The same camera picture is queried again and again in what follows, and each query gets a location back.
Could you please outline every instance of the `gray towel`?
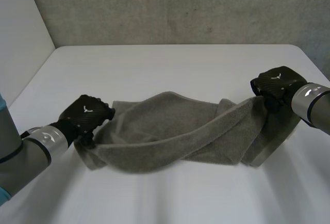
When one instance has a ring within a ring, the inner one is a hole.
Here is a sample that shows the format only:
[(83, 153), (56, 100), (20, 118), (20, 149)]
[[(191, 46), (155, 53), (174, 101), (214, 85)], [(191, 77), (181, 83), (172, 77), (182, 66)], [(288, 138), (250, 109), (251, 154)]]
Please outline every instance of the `gray towel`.
[(108, 164), (145, 173), (179, 159), (259, 166), (299, 122), (285, 106), (268, 113), (262, 97), (214, 104), (164, 92), (142, 102), (115, 101), (112, 107), (115, 118), (96, 134), (94, 149), (75, 143), (90, 169)]

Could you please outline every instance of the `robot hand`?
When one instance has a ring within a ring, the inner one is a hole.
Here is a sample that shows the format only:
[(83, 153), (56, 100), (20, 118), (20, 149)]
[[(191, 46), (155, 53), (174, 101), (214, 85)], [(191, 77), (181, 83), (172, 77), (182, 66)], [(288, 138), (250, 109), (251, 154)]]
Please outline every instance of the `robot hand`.
[(51, 124), (69, 136), (70, 140), (78, 138), (87, 149), (94, 147), (93, 131), (105, 120), (112, 120), (115, 109), (109, 108), (100, 99), (81, 95), (60, 115), (58, 122)]
[(291, 105), (293, 95), (307, 81), (287, 67), (273, 68), (251, 80), (253, 92), (265, 99), (265, 107), (272, 113), (277, 112), (281, 105)]

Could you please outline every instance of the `table surface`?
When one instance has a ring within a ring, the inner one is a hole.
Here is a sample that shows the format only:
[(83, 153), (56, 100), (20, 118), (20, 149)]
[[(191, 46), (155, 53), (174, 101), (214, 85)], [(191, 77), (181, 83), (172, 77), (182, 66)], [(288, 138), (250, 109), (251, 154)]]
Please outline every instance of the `table surface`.
[[(292, 45), (67, 46), (10, 107), (20, 132), (57, 120), (81, 94), (142, 101), (164, 91), (218, 103), (288, 66), (329, 81)], [(157, 173), (88, 170), (73, 147), (0, 208), (5, 223), (329, 223), (330, 138), (301, 122), (259, 168), (178, 162)]]

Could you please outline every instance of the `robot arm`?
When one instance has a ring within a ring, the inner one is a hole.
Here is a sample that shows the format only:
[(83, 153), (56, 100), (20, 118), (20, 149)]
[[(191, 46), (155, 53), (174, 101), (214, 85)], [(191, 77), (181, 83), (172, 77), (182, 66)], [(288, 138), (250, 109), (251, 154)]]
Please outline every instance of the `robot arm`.
[(0, 96), (0, 205), (58, 159), (74, 140), (92, 148), (93, 130), (111, 120), (114, 112), (100, 99), (82, 95), (57, 122), (20, 136)]
[(251, 81), (256, 95), (265, 99), (265, 107), (276, 112), (289, 105), (309, 126), (330, 135), (330, 88), (308, 83), (287, 67), (271, 69)]

